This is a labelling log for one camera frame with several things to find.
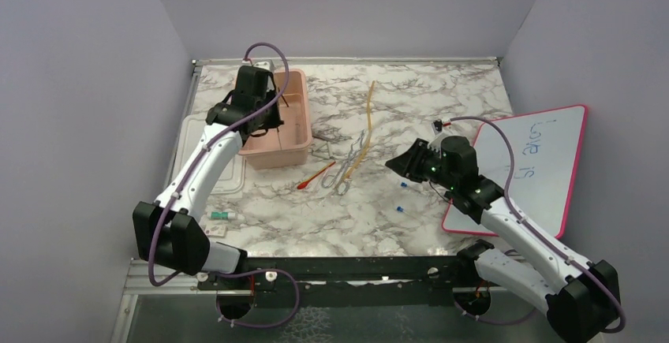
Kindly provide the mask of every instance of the orange stick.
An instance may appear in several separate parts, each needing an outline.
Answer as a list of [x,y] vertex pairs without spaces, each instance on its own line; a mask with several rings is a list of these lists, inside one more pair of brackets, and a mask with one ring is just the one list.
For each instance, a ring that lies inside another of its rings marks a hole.
[[320,171],[316,172],[316,174],[313,175],[312,177],[310,177],[309,179],[307,179],[307,180],[305,180],[305,181],[302,181],[302,182],[297,186],[297,189],[304,189],[304,188],[307,188],[307,185],[309,185],[309,182],[310,182],[310,181],[312,181],[313,179],[317,178],[318,175],[320,175],[320,174],[322,174],[323,172],[325,172],[325,170],[327,170],[328,168],[334,166],[336,162],[337,162],[336,160],[333,161],[332,163],[330,163],[330,164],[328,164],[327,166],[325,166],[325,167],[323,167],[322,169],[320,169]]

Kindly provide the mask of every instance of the silver surgical scissors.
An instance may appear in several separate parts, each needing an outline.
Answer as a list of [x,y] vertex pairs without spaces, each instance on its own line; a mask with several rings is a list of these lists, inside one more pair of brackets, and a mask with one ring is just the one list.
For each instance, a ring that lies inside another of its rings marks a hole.
[[330,188],[336,183],[337,187],[334,191],[337,192],[338,195],[342,196],[349,191],[351,184],[349,180],[344,179],[344,176],[346,175],[346,171],[353,165],[353,162],[355,162],[357,156],[362,152],[363,141],[364,130],[360,132],[358,139],[351,144],[349,154],[346,156],[346,159],[342,161],[342,166],[339,168],[339,171],[334,175],[323,176],[323,180],[320,181],[323,188]]

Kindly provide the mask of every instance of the white marble pattern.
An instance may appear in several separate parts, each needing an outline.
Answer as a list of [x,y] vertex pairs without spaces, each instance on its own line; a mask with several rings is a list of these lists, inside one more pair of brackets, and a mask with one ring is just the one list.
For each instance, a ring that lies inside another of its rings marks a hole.
[[[383,164],[416,138],[430,140],[430,123],[436,118],[510,115],[497,65],[293,66],[307,76],[312,130],[335,141],[337,158],[366,129],[368,87],[376,80],[371,150],[344,196],[320,183],[296,189],[327,164],[321,158],[310,155],[303,166],[274,170],[247,166],[243,197],[211,196],[207,202],[203,218],[212,211],[237,212],[238,220],[216,222],[227,224],[223,242],[251,256],[371,256],[453,254],[477,239],[445,233],[444,201],[427,184],[400,187],[405,180]],[[219,102],[232,89],[236,72],[236,65],[205,66],[192,113],[204,113]],[[452,129],[472,139],[476,128],[458,123]],[[397,206],[406,212],[397,212]],[[499,239],[492,241],[507,247]]]

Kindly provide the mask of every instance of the gray wall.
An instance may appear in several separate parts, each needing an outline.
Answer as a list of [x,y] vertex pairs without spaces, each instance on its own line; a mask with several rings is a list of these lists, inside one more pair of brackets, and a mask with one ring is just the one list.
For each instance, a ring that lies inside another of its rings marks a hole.
[[189,79],[159,0],[0,0],[0,341],[107,341]]
[[534,0],[161,0],[194,58],[500,56]]
[[502,63],[516,112],[591,108],[565,239],[619,271],[607,341],[669,341],[667,1],[536,0]]

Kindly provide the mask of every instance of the marble surface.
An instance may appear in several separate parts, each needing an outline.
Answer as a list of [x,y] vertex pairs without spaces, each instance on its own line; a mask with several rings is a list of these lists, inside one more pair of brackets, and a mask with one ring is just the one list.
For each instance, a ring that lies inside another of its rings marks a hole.
[[[427,184],[402,188],[404,179],[383,164],[416,138],[430,140],[436,118],[511,115],[496,64],[292,67],[307,76],[312,131],[334,141],[336,158],[344,158],[366,129],[368,87],[376,80],[372,146],[353,173],[350,190],[338,196],[313,182],[297,190],[328,163],[311,155],[303,166],[257,171],[247,166],[241,195],[210,196],[201,223],[212,211],[236,211],[236,220],[215,223],[226,226],[221,241],[251,256],[449,255],[478,239],[444,232],[445,202]],[[232,89],[236,72],[236,65],[204,66],[192,114],[219,102]],[[472,139],[476,129],[476,123],[457,123],[452,131]],[[487,239],[508,247],[499,238]]]

